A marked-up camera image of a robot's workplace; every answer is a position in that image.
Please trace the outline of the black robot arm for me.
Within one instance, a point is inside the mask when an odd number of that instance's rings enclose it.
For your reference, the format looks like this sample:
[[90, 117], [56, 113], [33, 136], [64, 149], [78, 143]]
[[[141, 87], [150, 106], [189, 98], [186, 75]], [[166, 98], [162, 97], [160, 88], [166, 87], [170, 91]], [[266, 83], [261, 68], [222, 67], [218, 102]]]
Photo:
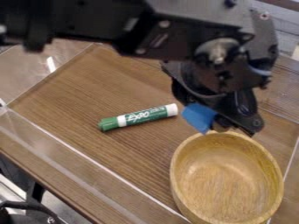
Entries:
[[264, 128], [253, 91], [272, 80], [277, 40], [248, 0], [0, 0], [0, 46], [38, 53], [54, 39], [158, 60], [198, 130]]

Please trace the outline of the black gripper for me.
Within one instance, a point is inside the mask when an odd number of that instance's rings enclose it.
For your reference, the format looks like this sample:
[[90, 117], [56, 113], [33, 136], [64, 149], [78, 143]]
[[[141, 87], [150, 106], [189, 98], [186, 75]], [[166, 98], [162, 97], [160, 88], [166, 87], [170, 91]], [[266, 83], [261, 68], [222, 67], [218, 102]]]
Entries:
[[214, 38], [202, 43], [162, 44], [162, 70], [172, 77], [172, 95], [182, 106], [198, 103], [214, 112], [212, 129], [238, 129], [252, 137], [262, 128], [254, 88], [264, 88], [273, 66], [273, 42]]

